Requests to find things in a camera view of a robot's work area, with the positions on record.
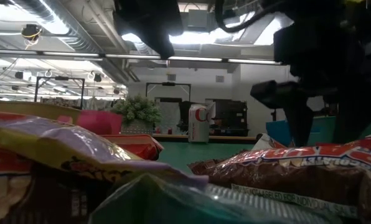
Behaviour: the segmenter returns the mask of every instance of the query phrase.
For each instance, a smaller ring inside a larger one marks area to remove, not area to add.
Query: white can
[[[188,141],[209,142],[209,112],[205,105],[191,105],[188,120]]]

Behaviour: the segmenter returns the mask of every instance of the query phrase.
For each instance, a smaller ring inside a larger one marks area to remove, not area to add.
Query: potted plant
[[[161,120],[155,102],[141,95],[119,100],[111,112],[122,115],[122,134],[152,134],[154,123]]]

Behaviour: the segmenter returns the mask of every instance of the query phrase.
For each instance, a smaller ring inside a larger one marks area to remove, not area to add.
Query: green table
[[[242,149],[252,149],[253,147],[253,144],[190,144],[188,142],[158,141],[165,147],[160,153],[158,161],[170,164],[189,174],[191,174],[191,170],[187,164],[207,159],[226,159]]]

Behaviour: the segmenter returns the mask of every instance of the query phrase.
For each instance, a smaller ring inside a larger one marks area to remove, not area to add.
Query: green plant
[[[122,114],[123,123],[129,125],[138,119],[148,124],[161,121],[161,112],[153,100],[143,98],[141,95],[127,97],[119,100],[112,108],[112,113]]]

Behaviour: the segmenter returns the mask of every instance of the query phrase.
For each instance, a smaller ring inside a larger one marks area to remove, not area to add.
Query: pink container
[[[60,116],[59,121],[73,123],[71,117]],[[119,134],[122,115],[107,111],[82,110],[76,125],[96,134]]]

